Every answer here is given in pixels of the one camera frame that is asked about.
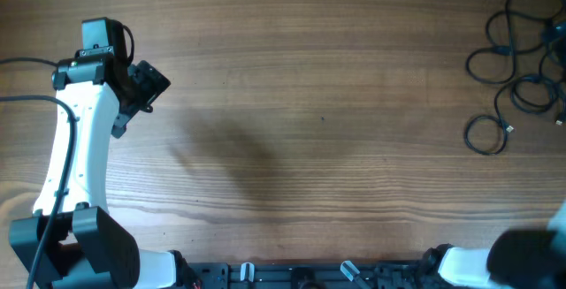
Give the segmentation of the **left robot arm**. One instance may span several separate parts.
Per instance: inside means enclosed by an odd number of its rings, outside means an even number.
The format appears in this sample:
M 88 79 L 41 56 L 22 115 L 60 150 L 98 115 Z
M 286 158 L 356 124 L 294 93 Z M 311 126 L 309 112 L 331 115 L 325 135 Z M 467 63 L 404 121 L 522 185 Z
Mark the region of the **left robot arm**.
M 111 138 L 126 131 L 169 81 L 134 61 L 134 38 L 114 19 L 85 20 L 82 47 L 53 65 L 57 124 L 48 174 L 29 218 L 10 225 L 28 287 L 173 288 L 182 265 L 172 252 L 142 250 L 109 214 Z

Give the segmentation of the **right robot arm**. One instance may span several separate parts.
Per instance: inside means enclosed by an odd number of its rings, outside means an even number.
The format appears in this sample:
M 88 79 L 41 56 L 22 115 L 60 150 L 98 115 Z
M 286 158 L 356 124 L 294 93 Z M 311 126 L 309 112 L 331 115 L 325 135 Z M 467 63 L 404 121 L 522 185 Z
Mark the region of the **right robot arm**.
M 416 279 L 420 288 L 565 289 L 565 207 L 546 227 L 509 229 L 489 248 L 431 248 Z

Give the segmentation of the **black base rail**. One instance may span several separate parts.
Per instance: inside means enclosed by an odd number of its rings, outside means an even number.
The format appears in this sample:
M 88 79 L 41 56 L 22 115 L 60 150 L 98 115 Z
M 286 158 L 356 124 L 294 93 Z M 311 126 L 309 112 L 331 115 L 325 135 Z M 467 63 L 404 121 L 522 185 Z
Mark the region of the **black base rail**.
M 338 263 L 242 264 L 191 263 L 200 278 L 198 288 L 207 289 L 300 289 L 300 288 L 416 288 L 411 267 L 405 262 L 359 264 L 356 280 L 349 279 Z

